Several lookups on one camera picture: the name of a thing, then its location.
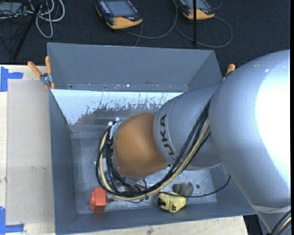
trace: blue tape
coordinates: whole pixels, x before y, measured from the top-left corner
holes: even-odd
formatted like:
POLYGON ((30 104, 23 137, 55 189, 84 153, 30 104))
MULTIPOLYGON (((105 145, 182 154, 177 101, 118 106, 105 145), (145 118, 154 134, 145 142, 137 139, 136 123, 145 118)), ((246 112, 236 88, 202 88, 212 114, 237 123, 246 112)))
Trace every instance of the blue tape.
POLYGON ((0 206, 0 235, 6 233, 17 233, 24 230, 24 224, 21 225, 5 225, 5 208, 0 206))
POLYGON ((22 79, 23 73, 21 72, 12 72, 9 73, 9 70, 1 66, 1 81, 0 81, 0 91, 6 92, 8 90, 8 79, 22 79))

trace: clamp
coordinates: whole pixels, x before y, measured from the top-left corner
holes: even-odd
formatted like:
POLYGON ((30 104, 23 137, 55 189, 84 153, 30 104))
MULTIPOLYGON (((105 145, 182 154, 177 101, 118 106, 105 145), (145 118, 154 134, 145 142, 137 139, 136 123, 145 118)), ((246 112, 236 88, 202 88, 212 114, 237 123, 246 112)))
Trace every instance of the clamp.
POLYGON ((33 70, 33 72, 40 78, 40 80, 46 85, 46 89, 55 89, 55 84, 51 75, 51 64, 49 56, 46 56, 45 63, 47 67, 47 73, 42 74, 41 71, 37 68, 37 66, 29 61, 27 65, 33 70))

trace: yellow cable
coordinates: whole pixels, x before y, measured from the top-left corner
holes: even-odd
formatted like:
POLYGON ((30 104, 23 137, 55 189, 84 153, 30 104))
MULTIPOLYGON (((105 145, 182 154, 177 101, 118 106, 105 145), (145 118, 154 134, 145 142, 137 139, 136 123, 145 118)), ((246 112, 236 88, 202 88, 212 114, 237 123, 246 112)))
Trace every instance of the yellow cable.
MULTIPOLYGON (((176 171, 172 174, 172 176, 168 180, 166 180, 161 186, 159 186, 155 190, 152 190, 152 191, 150 191, 150 192, 148 192, 146 194, 138 195, 138 196, 135 196, 135 197, 122 197, 122 196, 116 196, 116 195, 113 195, 113 196, 116 197, 117 199, 121 199, 121 200, 125 200, 125 201, 133 201, 133 200, 139 200, 139 199, 146 198, 148 196, 151 196, 151 195, 156 194, 159 191, 161 191, 164 187, 166 187, 169 183, 171 183, 173 181, 173 179, 176 178, 184 170, 184 168, 187 166, 189 161, 192 159, 193 155, 198 150, 200 144, 202 143, 202 141, 204 139, 204 136, 205 136, 206 132, 208 131, 208 128, 209 128, 209 120, 207 121, 206 126, 204 127, 204 129, 201 132, 200 136, 198 137, 195 145, 193 146, 190 153, 186 156, 183 163, 178 167, 178 169, 176 169, 176 171)), ((101 141, 100 150, 101 150, 103 145, 104 145, 104 141, 101 141)), ((112 189, 108 185, 107 180, 106 180, 105 175, 104 175, 103 165, 102 165, 102 154, 99 157, 99 165, 98 166, 99 166, 99 169, 100 169, 100 174, 101 174, 101 177, 102 177, 103 184, 106 186, 106 188, 108 190, 112 191, 112 189)))

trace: bin floor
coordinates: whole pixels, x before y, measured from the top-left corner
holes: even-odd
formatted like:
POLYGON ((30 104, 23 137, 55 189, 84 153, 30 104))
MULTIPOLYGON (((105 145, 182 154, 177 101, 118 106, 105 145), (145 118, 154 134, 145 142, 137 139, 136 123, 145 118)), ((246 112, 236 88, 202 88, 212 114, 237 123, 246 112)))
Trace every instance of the bin floor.
MULTIPOLYGON (((95 187, 100 186, 96 178, 96 170, 94 165, 94 161, 96 161, 97 157, 98 141, 99 139, 72 138, 75 197, 78 214, 92 213, 92 211, 89 209, 90 193, 95 187)), ((168 170, 169 168, 163 169, 153 175, 146 177, 148 186, 151 186, 161 180, 168 170)), ((174 184, 188 182, 191 182, 194 185, 193 196, 203 195, 215 190, 210 171, 205 169, 196 171, 184 170, 162 191, 172 191, 172 186, 174 184)), ((154 207, 157 205, 156 196, 157 194, 140 203, 131 203, 117 200, 107 204, 105 212, 154 207)), ((187 204, 214 203, 216 201, 216 195, 211 194, 202 198, 190 198, 187 201, 187 204)))

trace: white cable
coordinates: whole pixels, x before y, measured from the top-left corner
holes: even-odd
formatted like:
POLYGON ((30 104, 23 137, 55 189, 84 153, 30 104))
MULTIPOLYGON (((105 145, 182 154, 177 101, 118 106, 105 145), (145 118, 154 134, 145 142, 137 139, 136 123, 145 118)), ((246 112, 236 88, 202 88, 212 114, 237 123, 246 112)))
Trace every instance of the white cable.
MULTIPOLYGON (((36 26, 37 26, 39 32, 44 37, 46 37, 46 38, 51 38, 53 36, 52 23, 53 22, 58 22, 58 21, 62 20, 64 18, 64 16, 65 16, 65 6, 64 6, 64 3, 63 3, 62 0, 58 0, 58 1, 59 1, 59 3, 61 4, 61 7, 62 7, 62 15, 59 18, 57 18, 57 19, 51 19, 51 13, 53 12, 53 10, 55 8, 54 0, 51 0, 51 3, 52 3, 51 9, 48 9, 46 12, 42 12, 42 10, 40 9, 39 12, 38 12, 38 15, 36 17, 36 26), (44 34, 42 32, 41 28, 39 27, 39 25, 38 25, 38 20, 39 19, 49 22, 49 24, 50 24, 50 30, 51 30, 51 34, 49 36, 47 36, 46 34, 44 34)), ((29 4, 30 4, 31 9, 34 11, 34 6, 32 5, 31 0, 29 0, 29 4)))

